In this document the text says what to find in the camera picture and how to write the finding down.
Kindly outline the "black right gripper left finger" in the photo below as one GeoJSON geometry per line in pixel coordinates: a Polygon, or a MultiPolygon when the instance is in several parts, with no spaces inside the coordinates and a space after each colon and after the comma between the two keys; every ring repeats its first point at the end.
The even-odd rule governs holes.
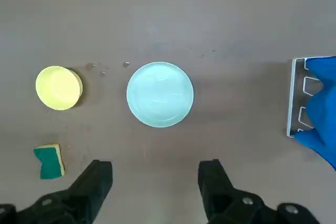
{"type": "Polygon", "coordinates": [[[20,211],[1,204],[1,223],[93,223],[112,184],[112,163],[95,159],[68,189],[43,195],[20,211]]]}

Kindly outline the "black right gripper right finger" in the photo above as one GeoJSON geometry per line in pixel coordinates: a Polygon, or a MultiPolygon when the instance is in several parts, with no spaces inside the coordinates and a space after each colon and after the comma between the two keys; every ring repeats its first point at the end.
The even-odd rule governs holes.
{"type": "Polygon", "coordinates": [[[302,205],[271,209],[258,195],[235,188],[218,159],[199,163],[198,186],[208,223],[318,223],[302,205]]]}

